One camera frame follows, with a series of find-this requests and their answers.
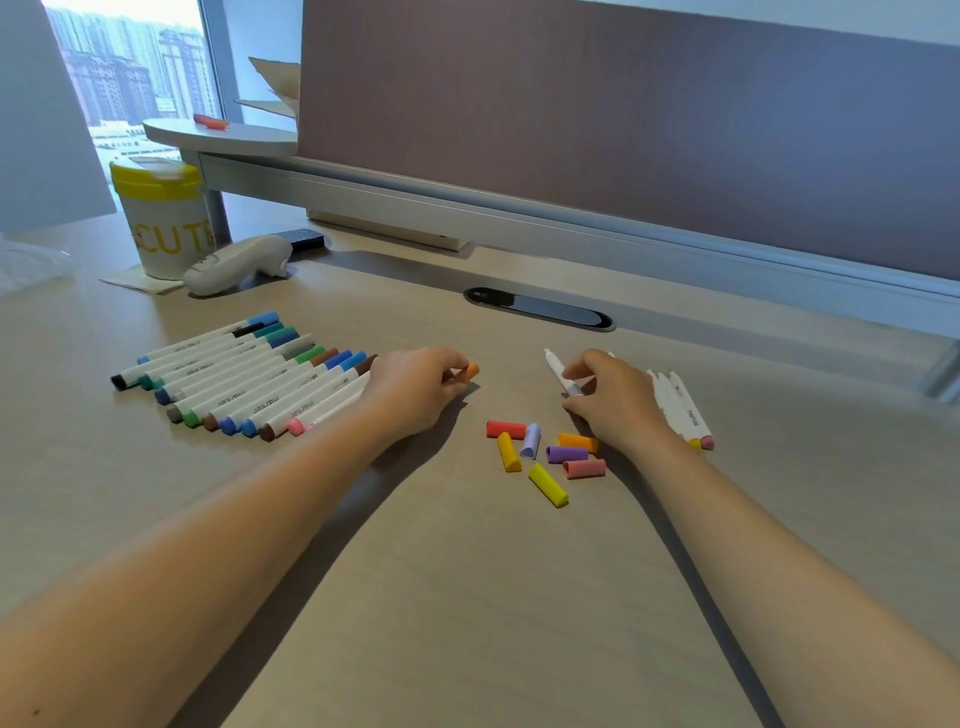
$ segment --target sky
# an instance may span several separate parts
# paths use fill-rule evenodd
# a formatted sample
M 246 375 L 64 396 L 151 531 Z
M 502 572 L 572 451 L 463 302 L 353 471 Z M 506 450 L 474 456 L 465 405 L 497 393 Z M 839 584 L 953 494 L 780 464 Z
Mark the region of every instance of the sky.
M 201 27 L 197 0 L 43 0 L 43 4 L 48 8 L 67 8 L 74 12 L 125 15 L 133 20 Z

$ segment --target window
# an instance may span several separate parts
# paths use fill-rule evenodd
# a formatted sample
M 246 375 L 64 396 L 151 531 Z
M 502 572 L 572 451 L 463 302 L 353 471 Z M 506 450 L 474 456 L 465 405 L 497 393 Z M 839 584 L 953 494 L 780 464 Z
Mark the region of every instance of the window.
M 179 158 L 143 120 L 221 116 L 197 0 L 43 0 L 109 182 L 115 159 Z

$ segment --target pink marker cap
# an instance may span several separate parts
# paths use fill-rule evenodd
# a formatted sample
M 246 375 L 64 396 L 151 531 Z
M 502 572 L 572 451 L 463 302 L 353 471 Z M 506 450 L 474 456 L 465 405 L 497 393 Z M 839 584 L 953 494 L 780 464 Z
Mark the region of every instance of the pink marker cap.
M 568 460 L 564 463 L 567 480 L 581 477 L 601 477 L 607 474 L 606 460 Z

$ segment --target person's left hand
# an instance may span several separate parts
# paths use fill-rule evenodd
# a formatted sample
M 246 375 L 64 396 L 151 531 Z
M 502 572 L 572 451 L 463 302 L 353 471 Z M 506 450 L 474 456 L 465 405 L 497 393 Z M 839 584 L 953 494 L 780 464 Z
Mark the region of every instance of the person's left hand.
M 467 386 L 446 378 L 451 369 L 469 364 L 449 347 L 389 352 L 378 356 L 370 369 L 370 384 L 360 403 L 374 408 L 391 424 L 395 439 L 429 429 L 440 413 Z

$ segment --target desk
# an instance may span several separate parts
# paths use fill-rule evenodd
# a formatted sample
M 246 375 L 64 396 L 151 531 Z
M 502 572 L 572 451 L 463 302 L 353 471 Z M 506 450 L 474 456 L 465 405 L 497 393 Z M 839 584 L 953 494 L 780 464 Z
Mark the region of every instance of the desk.
M 228 204 L 238 236 L 303 225 L 291 208 Z M 189 431 L 149 395 L 113 393 L 108 375 L 138 354 L 275 309 L 325 344 L 448 343 L 482 366 L 463 409 L 361 478 L 180 725 L 759 724 L 642 483 L 624 470 L 573 482 L 558 511 L 502 472 L 487 419 L 538 421 L 545 438 L 570 429 L 544 346 L 681 372 L 717 436 L 707 457 L 960 655 L 960 417 L 880 382 L 922 372 L 936 337 L 344 231 L 291 280 L 151 298 L 96 280 L 135 262 L 119 216 L 17 239 L 80 267 L 0 300 L 0 336 L 18 342 L 0 357 L 0 612 L 289 444 Z M 465 279 L 605 299 L 638 325 L 598 334 L 490 311 L 447 290 Z M 781 359 L 831 371 L 638 330 L 664 321 L 687 339 L 749 334 L 731 339 L 755 349 L 776 334 L 769 351 L 793 342 Z M 853 370 L 866 376 L 837 374 Z

